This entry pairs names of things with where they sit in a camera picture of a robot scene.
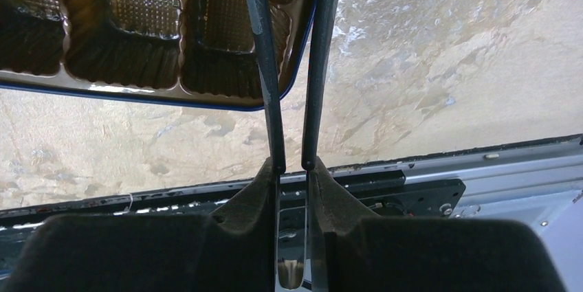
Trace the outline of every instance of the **screw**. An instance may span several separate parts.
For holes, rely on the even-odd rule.
[[[454,209],[452,209],[452,204],[445,203],[441,207],[439,207],[439,211],[443,213],[443,215],[450,215]]]

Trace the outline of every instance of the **metal bolt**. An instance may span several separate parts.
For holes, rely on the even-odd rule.
[[[450,215],[454,209],[452,208],[452,204],[445,203],[441,207],[439,207],[439,211],[443,213],[443,215]]]

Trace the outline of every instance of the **metal rod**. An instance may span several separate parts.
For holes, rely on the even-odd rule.
[[[263,103],[265,104],[269,151],[273,160],[274,172],[280,175],[285,172],[285,144],[270,7],[268,0],[247,0],[247,6],[255,40]]]
[[[318,134],[324,102],[324,85],[328,68],[328,54],[338,0],[316,0],[313,18],[308,68],[308,90],[302,141],[302,167],[306,171],[316,166]]]

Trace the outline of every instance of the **brown plastic tray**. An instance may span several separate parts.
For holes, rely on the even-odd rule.
[[[314,0],[269,0],[280,92]],[[246,0],[0,0],[0,83],[61,93],[255,109]]]

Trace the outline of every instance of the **white floor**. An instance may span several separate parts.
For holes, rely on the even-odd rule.
[[[583,0],[340,0],[320,156],[583,132],[582,15]],[[288,171],[300,170],[306,69],[307,53],[282,103]],[[242,179],[268,156],[263,112],[1,90],[0,131],[0,208]]]

